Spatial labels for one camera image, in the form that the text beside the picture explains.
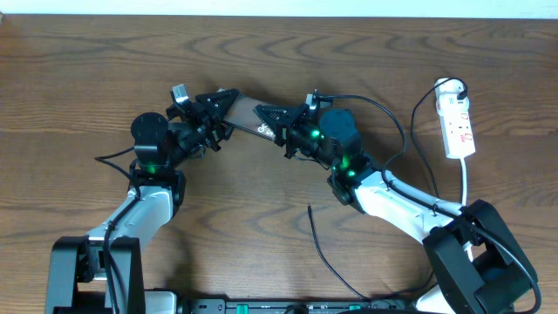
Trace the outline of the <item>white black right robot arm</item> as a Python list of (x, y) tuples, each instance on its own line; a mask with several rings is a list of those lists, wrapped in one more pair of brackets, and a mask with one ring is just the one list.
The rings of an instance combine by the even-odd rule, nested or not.
[(343, 205), (423, 245), (437, 283), (415, 301), (416, 310), (505, 313), (527, 292), (541, 293), (533, 266), (491, 204), (444, 201), (381, 170), (364, 152), (350, 111), (258, 105), (255, 114), (287, 157), (301, 153), (330, 168), (328, 183)]

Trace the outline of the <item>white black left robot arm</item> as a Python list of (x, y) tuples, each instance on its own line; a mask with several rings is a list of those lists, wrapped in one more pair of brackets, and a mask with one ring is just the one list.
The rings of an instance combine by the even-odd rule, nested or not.
[(122, 204), (82, 236), (62, 236), (51, 249), (44, 310), (47, 313), (182, 313), (171, 290), (148, 290), (141, 253), (170, 222), (183, 200), (179, 165), (220, 150), (233, 128), (225, 117), (239, 98), (221, 89), (190, 99), (184, 85), (171, 91), (164, 114), (142, 113), (131, 125), (136, 157), (121, 173), (128, 180)]

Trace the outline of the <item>Galaxy S25 Ultra smartphone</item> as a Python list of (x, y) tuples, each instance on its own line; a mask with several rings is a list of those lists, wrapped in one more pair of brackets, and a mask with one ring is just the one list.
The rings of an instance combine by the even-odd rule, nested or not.
[(228, 110), (223, 123), (265, 140), (274, 141), (274, 133), (255, 114), (254, 109), (258, 105), (272, 106), (271, 104), (240, 94)]

